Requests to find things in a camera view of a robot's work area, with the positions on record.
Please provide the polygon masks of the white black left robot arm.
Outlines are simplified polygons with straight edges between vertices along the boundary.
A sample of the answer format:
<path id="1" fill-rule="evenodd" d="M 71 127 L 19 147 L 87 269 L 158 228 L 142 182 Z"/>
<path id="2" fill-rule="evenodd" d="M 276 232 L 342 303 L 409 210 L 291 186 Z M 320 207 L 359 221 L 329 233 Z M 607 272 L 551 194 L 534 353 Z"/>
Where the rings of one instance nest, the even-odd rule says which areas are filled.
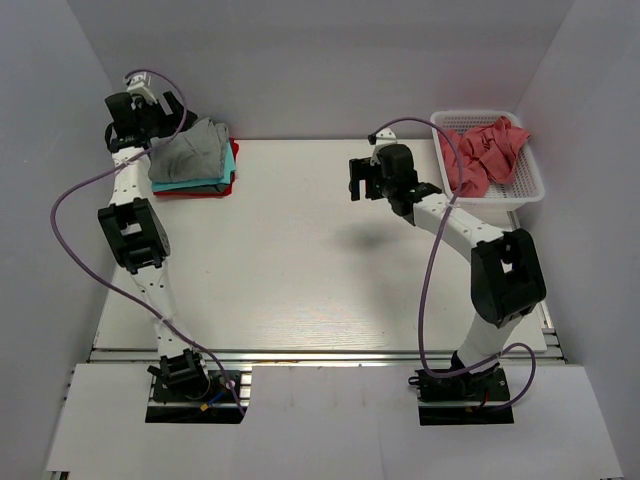
<path id="1" fill-rule="evenodd" d="M 196 400 L 210 392 L 212 377 L 202 356 L 185 341 L 186 335 L 175 333 L 179 322 L 168 274 L 170 244 L 148 198 L 149 155 L 144 152 L 154 138 L 162 140 L 182 130 L 181 121 L 191 126 L 196 115 L 172 92 L 163 96 L 169 112 L 144 87 L 129 87 L 105 99 L 112 116 L 105 142 L 118 171 L 112 197 L 98 211 L 98 221 L 116 263 L 128 272 L 141 301 L 153 310 L 159 365 L 151 366 L 149 372 L 172 394 Z"/>

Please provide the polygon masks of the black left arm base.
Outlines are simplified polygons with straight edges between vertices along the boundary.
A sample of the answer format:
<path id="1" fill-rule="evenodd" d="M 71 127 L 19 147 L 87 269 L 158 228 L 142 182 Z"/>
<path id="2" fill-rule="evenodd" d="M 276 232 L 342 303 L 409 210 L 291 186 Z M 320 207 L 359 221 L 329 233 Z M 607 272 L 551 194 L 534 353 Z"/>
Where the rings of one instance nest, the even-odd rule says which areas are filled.
<path id="1" fill-rule="evenodd" d="M 244 416 L 217 370 L 195 393 L 172 391 L 159 379 L 151 383 L 146 407 L 147 424 L 239 425 Z"/>

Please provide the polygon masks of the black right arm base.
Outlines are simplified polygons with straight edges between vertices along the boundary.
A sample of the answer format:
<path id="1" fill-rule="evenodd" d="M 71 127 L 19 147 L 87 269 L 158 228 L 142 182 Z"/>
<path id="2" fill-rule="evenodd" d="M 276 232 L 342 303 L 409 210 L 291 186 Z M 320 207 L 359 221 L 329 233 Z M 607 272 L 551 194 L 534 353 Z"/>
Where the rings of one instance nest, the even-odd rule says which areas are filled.
<path id="1" fill-rule="evenodd" d="M 480 426 L 514 423 L 504 370 L 437 379 L 416 370 L 408 379 L 416 390 L 421 426 Z"/>

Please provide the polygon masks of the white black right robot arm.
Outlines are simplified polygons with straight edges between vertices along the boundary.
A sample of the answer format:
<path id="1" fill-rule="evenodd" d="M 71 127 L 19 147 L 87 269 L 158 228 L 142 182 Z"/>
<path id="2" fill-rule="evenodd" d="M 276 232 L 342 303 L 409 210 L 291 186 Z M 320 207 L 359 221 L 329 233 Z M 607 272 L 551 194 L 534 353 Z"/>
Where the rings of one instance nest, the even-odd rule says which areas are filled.
<path id="1" fill-rule="evenodd" d="M 472 399 L 488 385 L 485 371 L 498 364 L 521 319 L 545 299 L 547 289 L 532 236 L 506 231 L 455 207 L 440 188 L 419 180 L 404 144 L 378 148 L 369 158 L 349 162 L 352 200 L 385 199 L 414 227 L 446 243 L 470 265 L 470 298 L 475 310 L 469 331 L 452 362 L 453 390 Z"/>

